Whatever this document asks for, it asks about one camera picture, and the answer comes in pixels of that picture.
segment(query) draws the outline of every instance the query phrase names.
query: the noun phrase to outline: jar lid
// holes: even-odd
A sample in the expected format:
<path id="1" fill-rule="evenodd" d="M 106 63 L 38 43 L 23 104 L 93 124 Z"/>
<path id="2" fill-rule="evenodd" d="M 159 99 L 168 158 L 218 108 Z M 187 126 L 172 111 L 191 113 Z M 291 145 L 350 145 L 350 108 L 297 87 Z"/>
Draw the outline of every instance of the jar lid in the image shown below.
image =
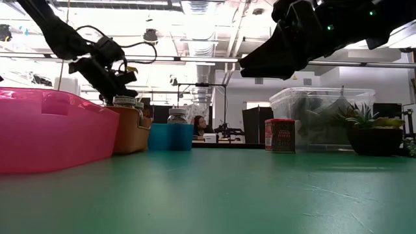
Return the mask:
<path id="1" fill-rule="evenodd" d="M 169 115 L 171 114 L 187 114 L 187 110 L 179 108 L 169 109 Z"/>
<path id="2" fill-rule="evenodd" d="M 144 103 L 143 102 L 136 102 L 136 107 L 144 109 Z"/>
<path id="3" fill-rule="evenodd" d="M 112 99 L 113 104 L 131 104 L 133 106 L 136 105 L 136 99 L 134 97 L 128 96 L 115 96 Z"/>

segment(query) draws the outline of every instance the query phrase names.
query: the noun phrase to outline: tin can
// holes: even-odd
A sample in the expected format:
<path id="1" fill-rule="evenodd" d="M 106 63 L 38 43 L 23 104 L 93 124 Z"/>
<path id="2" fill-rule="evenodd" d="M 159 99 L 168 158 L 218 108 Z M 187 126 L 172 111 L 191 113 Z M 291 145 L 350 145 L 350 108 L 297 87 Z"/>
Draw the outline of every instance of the tin can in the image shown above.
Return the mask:
<path id="1" fill-rule="evenodd" d="M 265 126 L 266 151 L 272 153 L 295 153 L 294 120 L 266 120 Z"/>

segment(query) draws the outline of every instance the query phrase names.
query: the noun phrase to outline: table surface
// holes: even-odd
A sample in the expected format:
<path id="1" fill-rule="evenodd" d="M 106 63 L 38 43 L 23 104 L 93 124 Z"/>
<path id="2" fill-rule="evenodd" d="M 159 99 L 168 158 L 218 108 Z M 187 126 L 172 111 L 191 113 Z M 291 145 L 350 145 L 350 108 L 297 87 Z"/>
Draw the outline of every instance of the table surface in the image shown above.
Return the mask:
<path id="1" fill-rule="evenodd" d="M 0 233 L 415 233 L 416 159 L 193 149 L 0 175 Z"/>

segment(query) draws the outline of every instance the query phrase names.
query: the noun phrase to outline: potted plant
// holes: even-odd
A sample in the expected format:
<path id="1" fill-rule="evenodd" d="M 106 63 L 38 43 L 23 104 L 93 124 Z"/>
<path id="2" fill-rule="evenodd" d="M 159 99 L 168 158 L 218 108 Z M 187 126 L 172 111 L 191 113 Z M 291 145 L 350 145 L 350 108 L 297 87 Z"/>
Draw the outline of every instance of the potted plant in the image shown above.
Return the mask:
<path id="1" fill-rule="evenodd" d="M 403 120 L 376 118 L 367 105 L 358 108 L 351 105 L 346 112 L 338 115 L 347 128 L 348 140 L 359 155 L 391 156 L 399 149 L 404 125 Z"/>

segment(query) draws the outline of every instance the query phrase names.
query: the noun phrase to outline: plastic storage container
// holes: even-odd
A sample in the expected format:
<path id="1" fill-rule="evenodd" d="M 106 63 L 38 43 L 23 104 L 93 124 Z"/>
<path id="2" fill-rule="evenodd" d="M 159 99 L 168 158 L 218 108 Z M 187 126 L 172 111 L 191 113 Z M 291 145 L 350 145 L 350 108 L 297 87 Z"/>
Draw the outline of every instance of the plastic storage container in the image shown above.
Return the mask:
<path id="1" fill-rule="evenodd" d="M 153 123 L 148 142 L 149 150 L 190 150 L 193 134 L 192 124 Z"/>
<path id="2" fill-rule="evenodd" d="M 286 88 L 270 98 L 274 118 L 295 120 L 296 149 L 351 149 L 346 129 L 334 122 L 349 104 L 372 106 L 375 91 L 350 88 Z"/>
<path id="3" fill-rule="evenodd" d="M 56 90 L 0 88 L 0 173 L 50 172 L 112 155 L 118 114 Z"/>

